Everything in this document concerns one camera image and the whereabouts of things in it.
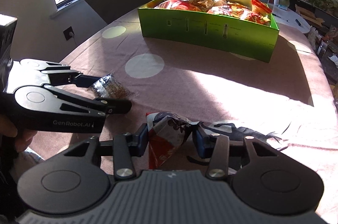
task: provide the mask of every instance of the black wall socket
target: black wall socket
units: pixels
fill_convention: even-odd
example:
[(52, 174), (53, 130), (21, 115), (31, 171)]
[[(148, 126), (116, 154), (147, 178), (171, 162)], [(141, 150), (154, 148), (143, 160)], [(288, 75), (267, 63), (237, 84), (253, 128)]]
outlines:
[(74, 34), (73, 28), (70, 26), (68, 29), (64, 30), (64, 35), (65, 35), (65, 39), (68, 41), (69, 39), (71, 39), (72, 36), (70, 36), (70, 32), (72, 32)]

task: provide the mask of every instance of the pink tablecloth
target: pink tablecloth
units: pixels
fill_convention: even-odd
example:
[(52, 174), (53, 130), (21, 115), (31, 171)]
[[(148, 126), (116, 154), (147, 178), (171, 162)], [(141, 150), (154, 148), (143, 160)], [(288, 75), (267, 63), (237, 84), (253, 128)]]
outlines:
[[(116, 26), (125, 27), (126, 31), (114, 38), (103, 37), (112, 36), (114, 30), (110, 28)], [(128, 67), (127, 72), (134, 78), (129, 76), (126, 63), (145, 53), (163, 59), (163, 69), (148, 78), (135, 78), (137, 74)], [(225, 51), (143, 38), (134, 10), (77, 47), (62, 63), (95, 76), (114, 71), (116, 78), (137, 94), (128, 114), (107, 119), (101, 140), (135, 132), (145, 123), (146, 112), (172, 111), (209, 123), (239, 120), (260, 132), (281, 132), (290, 124), (283, 134), (289, 144), (283, 152), (322, 177), (325, 192), (317, 213), (337, 219), (337, 113), (322, 66), (297, 29), (280, 25), (271, 61), (264, 63)], [(153, 66), (148, 68), (141, 77), (156, 70)], [(64, 89), (93, 97), (75, 86)], [(43, 132), (34, 138), (31, 147), (49, 158), (68, 145), (70, 138), (71, 134)], [(186, 150), (193, 150), (189, 141), (163, 168), (194, 168), (185, 159)], [(136, 168), (147, 168), (147, 160), (147, 155), (136, 158)], [(111, 172), (111, 158), (104, 159), (102, 168)]]

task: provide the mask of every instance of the cardboard box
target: cardboard box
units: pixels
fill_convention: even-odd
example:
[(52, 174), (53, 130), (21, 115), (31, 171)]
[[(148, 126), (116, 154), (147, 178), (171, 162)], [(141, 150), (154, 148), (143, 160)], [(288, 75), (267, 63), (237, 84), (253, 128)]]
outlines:
[[(234, 17), (204, 12), (156, 9), (165, 0), (153, 0), (138, 8), (142, 35), (229, 51), (269, 62), (279, 29)], [(251, 7), (251, 0), (227, 0)]]

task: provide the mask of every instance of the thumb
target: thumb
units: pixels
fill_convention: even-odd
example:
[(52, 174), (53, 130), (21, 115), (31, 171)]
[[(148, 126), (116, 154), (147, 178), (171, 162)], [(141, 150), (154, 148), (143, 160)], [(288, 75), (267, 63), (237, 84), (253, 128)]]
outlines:
[(0, 134), (9, 137), (16, 137), (18, 130), (7, 116), (0, 115)]

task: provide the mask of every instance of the power outlet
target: power outlet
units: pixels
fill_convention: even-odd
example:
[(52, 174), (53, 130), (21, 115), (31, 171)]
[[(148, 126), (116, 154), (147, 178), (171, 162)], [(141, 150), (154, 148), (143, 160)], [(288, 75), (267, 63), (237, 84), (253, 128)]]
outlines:
[(64, 30), (65, 39), (67, 41), (73, 37), (73, 36), (71, 36), (71, 32), (73, 33), (72, 35), (74, 36), (75, 34), (74, 34), (73, 28), (71, 26), (68, 29)]

